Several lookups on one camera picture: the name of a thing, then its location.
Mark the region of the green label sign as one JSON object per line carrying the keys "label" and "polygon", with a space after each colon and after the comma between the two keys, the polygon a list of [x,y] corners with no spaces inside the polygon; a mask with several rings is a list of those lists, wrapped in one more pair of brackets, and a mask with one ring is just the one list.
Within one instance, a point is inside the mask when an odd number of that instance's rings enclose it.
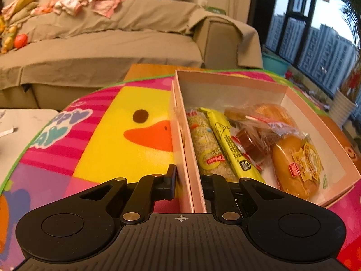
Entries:
{"label": "green label sign", "polygon": [[206,6],[205,10],[213,14],[226,15],[226,11],[224,9],[219,9],[217,7]]}

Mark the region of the round pastry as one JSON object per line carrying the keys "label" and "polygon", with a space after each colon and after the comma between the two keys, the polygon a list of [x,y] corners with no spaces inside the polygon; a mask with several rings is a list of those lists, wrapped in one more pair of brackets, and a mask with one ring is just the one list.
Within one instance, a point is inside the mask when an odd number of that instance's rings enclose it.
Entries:
{"label": "round pastry", "polygon": [[323,165],[308,135],[286,135],[271,148],[271,159],[280,189],[309,200],[321,184]]}

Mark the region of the colourful cartoon play mat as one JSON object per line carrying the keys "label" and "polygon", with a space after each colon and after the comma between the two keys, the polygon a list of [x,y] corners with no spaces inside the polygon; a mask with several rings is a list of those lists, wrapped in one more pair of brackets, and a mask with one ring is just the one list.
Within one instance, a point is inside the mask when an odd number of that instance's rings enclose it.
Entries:
{"label": "colourful cartoon play mat", "polygon": [[[264,70],[214,73],[244,75],[289,86],[315,111],[334,122],[307,100],[290,81]],[[171,86],[175,75],[117,83],[76,99],[46,125],[16,159],[1,185],[1,269],[13,270],[24,256],[15,228],[30,210],[87,190],[114,178],[128,183],[163,174],[175,164],[171,136]],[[180,208],[179,175],[173,201],[155,204],[157,213]],[[338,260],[360,269],[360,180],[341,200],[328,207],[346,225]]]}

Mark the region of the white ribbed planter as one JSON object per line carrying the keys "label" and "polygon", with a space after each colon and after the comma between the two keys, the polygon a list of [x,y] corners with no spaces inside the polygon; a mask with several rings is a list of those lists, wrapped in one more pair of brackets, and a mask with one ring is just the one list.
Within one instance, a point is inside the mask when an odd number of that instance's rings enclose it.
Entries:
{"label": "white ribbed planter", "polygon": [[342,128],[356,108],[357,104],[352,102],[349,98],[347,98],[347,96],[342,94],[339,89],[337,89],[333,102],[330,105],[329,117],[339,128]]}

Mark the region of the bread bun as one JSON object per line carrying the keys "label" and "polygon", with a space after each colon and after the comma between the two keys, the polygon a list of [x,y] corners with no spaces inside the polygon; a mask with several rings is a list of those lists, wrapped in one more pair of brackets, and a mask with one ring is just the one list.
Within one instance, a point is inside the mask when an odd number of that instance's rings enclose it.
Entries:
{"label": "bread bun", "polygon": [[274,121],[284,122],[291,127],[297,128],[297,124],[288,111],[280,105],[271,104],[271,103],[261,103],[257,104],[254,107],[256,113],[261,114],[269,119]]}

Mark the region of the yellow plush toys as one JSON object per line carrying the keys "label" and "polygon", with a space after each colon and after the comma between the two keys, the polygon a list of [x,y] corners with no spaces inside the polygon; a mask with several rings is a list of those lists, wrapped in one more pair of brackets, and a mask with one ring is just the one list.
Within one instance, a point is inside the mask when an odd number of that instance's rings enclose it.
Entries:
{"label": "yellow plush toys", "polygon": [[18,22],[30,16],[37,0],[14,0],[1,10],[1,54],[12,50],[18,32]]}

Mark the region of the brown swirl lollipop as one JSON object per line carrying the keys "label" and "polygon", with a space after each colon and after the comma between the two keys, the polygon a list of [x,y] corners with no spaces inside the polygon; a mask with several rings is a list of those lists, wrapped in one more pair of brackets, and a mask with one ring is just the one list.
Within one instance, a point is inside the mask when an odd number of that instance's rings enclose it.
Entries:
{"label": "brown swirl lollipop", "polygon": [[273,135],[268,118],[250,108],[227,107],[224,115],[231,125],[231,137],[257,165],[261,164],[270,151]]}

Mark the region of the beige covered sofa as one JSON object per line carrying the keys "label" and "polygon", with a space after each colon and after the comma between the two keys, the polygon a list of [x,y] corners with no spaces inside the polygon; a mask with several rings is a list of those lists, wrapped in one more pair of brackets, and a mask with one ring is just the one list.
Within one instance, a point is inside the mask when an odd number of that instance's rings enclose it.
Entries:
{"label": "beige covered sofa", "polygon": [[126,0],[110,17],[27,16],[8,26],[27,45],[1,55],[1,107],[61,110],[124,81],[134,64],[205,69],[263,67],[257,31],[197,4]]}

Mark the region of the rice cracker bar packet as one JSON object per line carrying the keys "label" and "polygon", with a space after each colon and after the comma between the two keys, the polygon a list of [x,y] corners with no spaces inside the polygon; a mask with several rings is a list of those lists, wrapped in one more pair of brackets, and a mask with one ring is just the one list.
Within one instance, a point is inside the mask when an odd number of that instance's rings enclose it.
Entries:
{"label": "rice cracker bar packet", "polygon": [[199,173],[221,175],[227,182],[235,183],[237,177],[225,159],[205,114],[188,109],[186,115]]}

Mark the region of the yellow snack stick packet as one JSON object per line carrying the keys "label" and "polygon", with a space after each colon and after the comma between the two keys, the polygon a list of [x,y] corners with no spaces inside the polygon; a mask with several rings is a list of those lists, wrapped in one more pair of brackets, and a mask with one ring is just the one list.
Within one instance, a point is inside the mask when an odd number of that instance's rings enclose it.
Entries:
{"label": "yellow snack stick packet", "polygon": [[236,177],[238,179],[250,178],[265,184],[266,182],[259,171],[243,156],[231,138],[231,125],[226,116],[219,111],[208,108],[199,108],[198,110],[207,117],[213,134]]}

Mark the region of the pile of baby clothes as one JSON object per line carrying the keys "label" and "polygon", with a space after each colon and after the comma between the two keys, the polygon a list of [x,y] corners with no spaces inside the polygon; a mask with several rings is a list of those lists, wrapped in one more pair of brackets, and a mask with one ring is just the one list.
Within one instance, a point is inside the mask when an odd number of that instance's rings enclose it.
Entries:
{"label": "pile of baby clothes", "polygon": [[31,10],[30,16],[51,12],[57,15],[64,12],[70,16],[77,16],[84,7],[89,7],[92,12],[110,18],[124,1],[126,0],[49,0],[46,6],[38,6]]}

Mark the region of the teal plastic bucket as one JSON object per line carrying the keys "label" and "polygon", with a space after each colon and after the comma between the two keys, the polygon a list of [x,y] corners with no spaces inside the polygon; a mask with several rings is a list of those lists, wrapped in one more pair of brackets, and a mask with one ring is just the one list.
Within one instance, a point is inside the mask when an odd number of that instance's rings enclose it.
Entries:
{"label": "teal plastic bucket", "polygon": [[263,68],[273,72],[281,77],[286,76],[286,72],[290,66],[289,62],[266,53],[262,53]]}

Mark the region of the orange toy ball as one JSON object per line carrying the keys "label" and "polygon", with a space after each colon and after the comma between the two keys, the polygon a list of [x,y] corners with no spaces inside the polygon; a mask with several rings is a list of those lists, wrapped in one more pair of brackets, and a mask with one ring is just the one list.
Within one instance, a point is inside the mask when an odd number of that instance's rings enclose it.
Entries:
{"label": "orange toy ball", "polygon": [[28,44],[28,36],[26,34],[19,34],[14,39],[14,48],[20,49]]}

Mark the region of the pink cardboard gift box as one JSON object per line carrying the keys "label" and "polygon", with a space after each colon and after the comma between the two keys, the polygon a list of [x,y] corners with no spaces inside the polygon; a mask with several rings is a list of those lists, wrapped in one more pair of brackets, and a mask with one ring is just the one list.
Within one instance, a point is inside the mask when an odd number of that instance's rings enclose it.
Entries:
{"label": "pink cardboard gift box", "polygon": [[207,211],[197,167],[186,108],[205,107],[223,111],[227,106],[274,103],[288,110],[301,131],[310,134],[326,175],[327,186],[311,199],[330,207],[347,195],[360,180],[360,160],[349,154],[350,143],[336,124],[327,125],[325,117],[315,111],[289,86],[237,74],[220,74],[188,70],[176,71],[171,86],[171,136],[174,159],[179,170],[181,210],[191,213]]}

